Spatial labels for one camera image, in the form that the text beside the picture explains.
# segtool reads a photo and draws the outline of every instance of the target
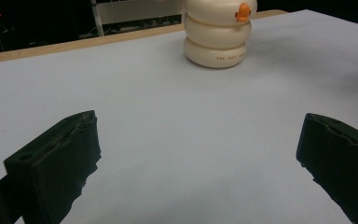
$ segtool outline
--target wooden table edge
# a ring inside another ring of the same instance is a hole
[[[287,13],[286,11],[282,11],[279,9],[260,11],[256,13],[255,19],[277,16],[286,13]],[[184,30],[184,25],[177,24],[177,25],[170,25],[170,26],[164,26],[164,27],[135,31],[135,32],[128,32],[118,35],[106,35],[101,37],[76,40],[76,41],[41,46],[31,49],[17,49],[11,51],[4,51],[4,52],[0,52],[0,62],[21,59],[21,58],[29,58],[29,57],[45,55],[50,53],[58,53],[67,50],[72,50],[72,49],[83,49],[88,47],[101,46],[104,44],[112,44],[121,41],[133,40],[133,39],[144,38],[154,35],[164,35],[164,34],[183,31],[183,30]]]

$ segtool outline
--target stacked white rings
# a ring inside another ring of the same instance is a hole
[[[185,55],[207,67],[239,63],[256,11],[256,0],[186,0]]]

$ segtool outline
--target stacking toy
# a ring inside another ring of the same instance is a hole
[[[206,67],[242,61],[257,11],[256,0],[185,0],[185,55]]]

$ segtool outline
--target white tabletop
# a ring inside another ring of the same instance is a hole
[[[102,158],[63,223],[350,223],[296,161],[307,112],[358,129],[358,24],[253,21],[238,66],[186,59],[184,32],[0,63],[3,160],[94,109]]]

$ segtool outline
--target orange duck beak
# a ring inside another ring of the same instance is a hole
[[[242,3],[238,12],[235,13],[235,17],[238,22],[248,21],[251,16],[251,12],[252,11],[249,6],[246,3]]]

